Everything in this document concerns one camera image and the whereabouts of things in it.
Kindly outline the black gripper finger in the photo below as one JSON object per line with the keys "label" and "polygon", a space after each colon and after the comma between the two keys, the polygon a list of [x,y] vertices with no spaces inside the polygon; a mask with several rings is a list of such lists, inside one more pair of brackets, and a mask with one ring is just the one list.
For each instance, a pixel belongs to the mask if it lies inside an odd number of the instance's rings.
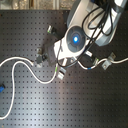
{"label": "black gripper finger", "polygon": [[38,55],[35,59],[35,63],[37,65],[41,65],[45,61],[45,57],[43,55]]}

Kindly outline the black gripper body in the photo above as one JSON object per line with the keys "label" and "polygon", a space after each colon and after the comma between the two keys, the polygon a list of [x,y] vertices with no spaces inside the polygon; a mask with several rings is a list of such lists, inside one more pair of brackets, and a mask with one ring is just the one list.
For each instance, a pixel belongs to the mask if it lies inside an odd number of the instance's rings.
{"label": "black gripper body", "polygon": [[56,57],[54,53],[54,41],[47,42],[42,47],[42,61],[47,61],[50,66],[56,64]]}

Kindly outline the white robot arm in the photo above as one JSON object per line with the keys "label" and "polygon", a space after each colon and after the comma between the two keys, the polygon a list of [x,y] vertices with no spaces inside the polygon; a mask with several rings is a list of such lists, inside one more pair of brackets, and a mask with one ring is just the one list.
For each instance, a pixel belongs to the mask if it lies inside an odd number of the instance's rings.
{"label": "white robot arm", "polygon": [[102,4],[76,0],[67,18],[64,36],[60,36],[53,26],[48,27],[47,32],[58,38],[53,43],[55,63],[61,67],[70,67],[94,43],[98,46],[109,44],[126,3],[127,0],[105,0]]}

